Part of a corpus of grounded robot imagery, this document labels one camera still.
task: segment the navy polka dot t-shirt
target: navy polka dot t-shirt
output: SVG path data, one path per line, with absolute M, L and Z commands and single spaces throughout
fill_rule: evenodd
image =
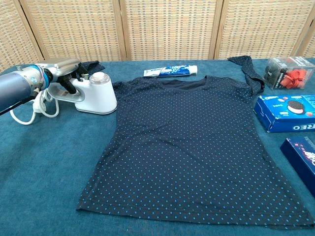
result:
M 136 78 L 114 84 L 117 128 L 78 209 L 141 219 L 307 228 L 313 219 L 263 147 L 249 85 Z

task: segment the table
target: table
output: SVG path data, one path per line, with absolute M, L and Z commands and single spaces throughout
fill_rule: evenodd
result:
M 254 59 L 263 75 L 266 59 Z M 226 60 L 114 61 L 102 63 L 112 82 L 132 80 L 143 70 L 168 65 L 198 66 L 198 74 L 179 80 L 200 80 L 204 75 L 245 81 L 241 67 Z M 270 90 L 263 94 L 314 94 L 315 75 L 304 90 Z M 54 113 L 55 104 L 48 104 Z M 29 120 L 32 105 L 14 110 Z M 282 170 L 304 205 L 315 217 L 315 199 L 279 147 L 288 137 L 314 132 L 266 133 L 252 114 L 268 153 Z M 77 200 L 116 127 L 116 113 L 105 116 L 82 113 L 73 103 L 60 101 L 56 118 L 36 115 L 32 125 L 15 122 L 10 114 L 0 117 L 0 235 L 314 235 L 315 229 L 282 231 L 257 226 L 199 225 L 140 220 L 132 217 L 76 211 Z

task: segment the dark blue box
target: dark blue box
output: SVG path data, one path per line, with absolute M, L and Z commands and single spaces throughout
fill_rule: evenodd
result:
M 308 137 L 294 137 L 280 149 L 315 197 L 315 144 Z
M 315 131 L 315 95 L 259 96 L 254 112 L 267 132 Z

